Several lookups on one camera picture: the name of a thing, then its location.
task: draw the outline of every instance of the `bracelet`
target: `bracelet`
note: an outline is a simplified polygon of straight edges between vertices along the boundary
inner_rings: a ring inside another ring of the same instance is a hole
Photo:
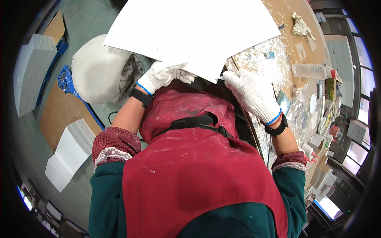
[[[262,123],[263,125],[265,125],[265,126],[272,126],[272,125],[274,125],[274,124],[277,124],[278,121],[282,120],[282,115],[283,115],[283,111],[281,111],[281,113],[280,113],[278,119],[277,119],[274,123],[271,123],[270,125],[266,125],[266,124],[263,123],[262,121],[261,121],[261,123]]]

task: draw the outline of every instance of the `green long-sleeve shirt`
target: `green long-sleeve shirt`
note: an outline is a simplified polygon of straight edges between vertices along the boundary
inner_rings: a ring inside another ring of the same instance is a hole
[[[90,180],[93,194],[89,214],[89,234],[98,237],[127,237],[123,206],[124,162],[100,165]],[[304,172],[282,167],[273,172],[288,218],[289,238],[299,236],[307,220],[304,204]],[[275,238],[274,217],[262,203],[238,203],[208,211],[189,222],[177,235],[188,237]]]

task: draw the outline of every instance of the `white plate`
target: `white plate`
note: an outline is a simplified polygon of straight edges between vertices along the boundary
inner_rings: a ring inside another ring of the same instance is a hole
[[[310,98],[310,113],[311,114],[315,112],[316,105],[317,105],[317,96],[315,93],[313,93]]]

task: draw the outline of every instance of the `plastic water bottle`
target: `plastic water bottle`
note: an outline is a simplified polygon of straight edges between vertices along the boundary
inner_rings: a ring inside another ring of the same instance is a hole
[[[297,77],[328,79],[336,78],[336,71],[319,64],[294,64],[292,73]]]

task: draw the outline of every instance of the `white work glove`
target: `white work glove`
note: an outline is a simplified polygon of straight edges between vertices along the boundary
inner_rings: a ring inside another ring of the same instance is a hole
[[[223,80],[242,107],[265,125],[274,123],[280,115],[281,109],[273,97],[269,79],[242,69],[236,74],[225,71]]]
[[[187,64],[188,63],[173,65],[156,61],[138,80],[138,85],[152,95],[159,88],[168,86],[174,78],[180,79],[183,83],[190,84],[194,81],[196,75],[182,70]]]

